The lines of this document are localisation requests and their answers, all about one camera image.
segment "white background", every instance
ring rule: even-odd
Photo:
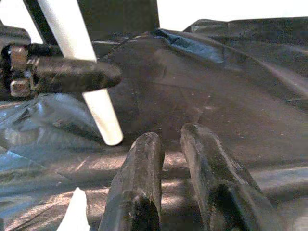
[[[308,0],[157,0],[157,4],[160,25],[170,30],[184,30],[202,18],[231,21],[308,16]],[[0,19],[5,25],[25,28],[32,42],[41,42],[23,0],[2,0]]]

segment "white plastic rod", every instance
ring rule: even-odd
[[[38,0],[38,3],[64,57],[96,61],[77,0]],[[123,133],[107,89],[85,92],[83,97],[105,143],[119,144]]]

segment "white rod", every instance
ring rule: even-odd
[[[38,0],[38,3],[64,57],[96,61],[77,0]],[[105,143],[119,144],[123,133],[107,89],[85,92],[83,97]]]

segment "black plastic sheet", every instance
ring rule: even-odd
[[[157,29],[127,39],[107,56],[96,43],[97,56],[124,73],[109,90],[124,132],[117,147],[103,143],[81,95],[1,102],[4,230],[56,230],[76,187],[86,192],[97,230],[113,177],[148,131],[166,150],[162,230],[201,230],[180,147],[188,122],[210,128],[246,165],[286,229],[306,227],[307,20],[200,20],[185,32]]]

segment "white wall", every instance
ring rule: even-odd
[[[202,18],[231,21],[308,16],[308,0],[157,0],[157,4],[160,25],[170,30],[184,30]],[[0,19],[5,25],[25,28],[32,42],[42,42],[23,0],[2,0]]]

